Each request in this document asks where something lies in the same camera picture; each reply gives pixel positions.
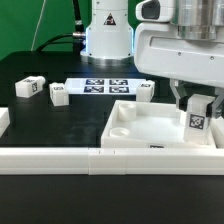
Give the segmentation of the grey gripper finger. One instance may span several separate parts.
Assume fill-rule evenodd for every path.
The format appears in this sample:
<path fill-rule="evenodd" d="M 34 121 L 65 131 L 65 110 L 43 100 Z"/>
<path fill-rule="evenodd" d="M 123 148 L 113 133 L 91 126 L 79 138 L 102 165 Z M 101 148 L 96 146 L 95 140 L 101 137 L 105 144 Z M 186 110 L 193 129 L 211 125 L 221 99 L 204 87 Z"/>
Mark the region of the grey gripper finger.
<path fill-rule="evenodd" d="M 206 116 L 209 118 L 219 118 L 222 115 L 224 106 L 224 88 L 215 89 L 215 99 L 207 105 Z"/>

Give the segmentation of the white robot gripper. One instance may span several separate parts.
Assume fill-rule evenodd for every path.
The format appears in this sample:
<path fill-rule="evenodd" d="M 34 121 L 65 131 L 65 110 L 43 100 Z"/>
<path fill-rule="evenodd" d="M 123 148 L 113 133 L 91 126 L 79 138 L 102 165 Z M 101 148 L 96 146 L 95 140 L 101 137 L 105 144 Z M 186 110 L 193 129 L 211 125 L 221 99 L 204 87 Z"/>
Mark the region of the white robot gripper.
<path fill-rule="evenodd" d="M 136 18 L 135 66 L 170 78 L 179 110 L 184 81 L 224 88 L 224 0 L 143 0 Z"/>

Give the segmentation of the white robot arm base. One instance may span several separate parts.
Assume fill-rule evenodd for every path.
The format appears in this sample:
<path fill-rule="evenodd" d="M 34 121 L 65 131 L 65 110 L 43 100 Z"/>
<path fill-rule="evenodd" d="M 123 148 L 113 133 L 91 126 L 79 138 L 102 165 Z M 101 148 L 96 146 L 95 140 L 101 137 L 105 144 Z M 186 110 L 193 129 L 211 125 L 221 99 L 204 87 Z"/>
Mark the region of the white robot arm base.
<path fill-rule="evenodd" d="M 92 20 L 81 59 L 99 66 L 122 66 L 133 62 L 133 51 L 128 0 L 92 0 Z"/>

